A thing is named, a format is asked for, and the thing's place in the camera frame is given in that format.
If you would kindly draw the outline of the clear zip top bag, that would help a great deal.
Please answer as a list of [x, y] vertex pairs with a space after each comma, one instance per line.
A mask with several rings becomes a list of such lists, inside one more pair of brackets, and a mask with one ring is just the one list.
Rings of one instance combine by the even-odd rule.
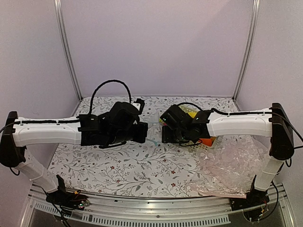
[[158, 112], [152, 114], [148, 119], [148, 130], [147, 130], [147, 137], [146, 140], [148, 142], [152, 142], [155, 146], [161, 144], [162, 140], [162, 132], [161, 127], [162, 124], [160, 123], [160, 115]]

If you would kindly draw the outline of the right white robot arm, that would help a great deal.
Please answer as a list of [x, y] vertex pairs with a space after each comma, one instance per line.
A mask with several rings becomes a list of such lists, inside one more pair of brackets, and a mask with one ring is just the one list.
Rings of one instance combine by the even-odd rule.
[[261, 205], [268, 202], [267, 191], [281, 170], [283, 162], [294, 154], [294, 128], [282, 106], [248, 112], [221, 112], [215, 108], [200, 110], [193, 117], [180, 105], [172, 105], [161, 116], [162, 142], [184, 144], [199, 139], [224, 135], [257, 135], [271, 138], [269, 160], [253, 178], [244, 199], [238, 199], [234, 209]]

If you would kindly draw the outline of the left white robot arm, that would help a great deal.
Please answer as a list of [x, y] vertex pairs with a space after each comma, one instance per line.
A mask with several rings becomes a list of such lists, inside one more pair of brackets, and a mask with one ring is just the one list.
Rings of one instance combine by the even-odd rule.
[[145, 103], [116, 102], [109, 112], [101, 115], [80, 114], [65, 119], [27, 119], [16, 111], [8, 114], [0, 130], [0, 163], [25, 174], [46, 193], [46, 201], [71, 210], [83, 210], [89, 205], [80, 191], [67, 192], [64, 180], [48, 171], [27, 150], [28, 145], [65, 143], [72, 145], [114, 148], [128, 141], [144, 143], [148, 124], [139, 116]]

